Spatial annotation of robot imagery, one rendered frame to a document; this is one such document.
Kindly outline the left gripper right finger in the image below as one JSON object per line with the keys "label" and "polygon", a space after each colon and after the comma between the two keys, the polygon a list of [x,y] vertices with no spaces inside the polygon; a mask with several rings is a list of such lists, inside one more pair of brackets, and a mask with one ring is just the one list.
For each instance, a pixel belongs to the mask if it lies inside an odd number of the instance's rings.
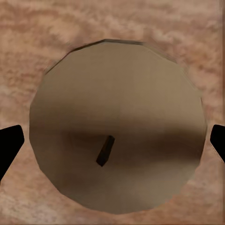
{"label": "left gripper right finger", "polygon": [[214,125],[210,141],[225,162],[225,127]]}

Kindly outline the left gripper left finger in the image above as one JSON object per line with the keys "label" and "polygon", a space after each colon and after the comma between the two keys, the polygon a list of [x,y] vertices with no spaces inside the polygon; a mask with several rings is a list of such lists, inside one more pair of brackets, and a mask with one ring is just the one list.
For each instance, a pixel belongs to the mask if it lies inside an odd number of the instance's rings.
{"label": "left gripper left finger", "polygon": [[24,143],[20,125],[0,130],[0,180]]}

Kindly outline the pillar candle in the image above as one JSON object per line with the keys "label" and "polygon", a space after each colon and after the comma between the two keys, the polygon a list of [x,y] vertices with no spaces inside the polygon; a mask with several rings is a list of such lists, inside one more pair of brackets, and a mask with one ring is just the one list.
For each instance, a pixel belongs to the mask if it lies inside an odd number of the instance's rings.
{"label": "pillar candle", "polygon": [[38,166],[89,210],[152,210],[200,166],[207,135],[201,92],[177,60],[142,42],[74,48],[30,105]]}

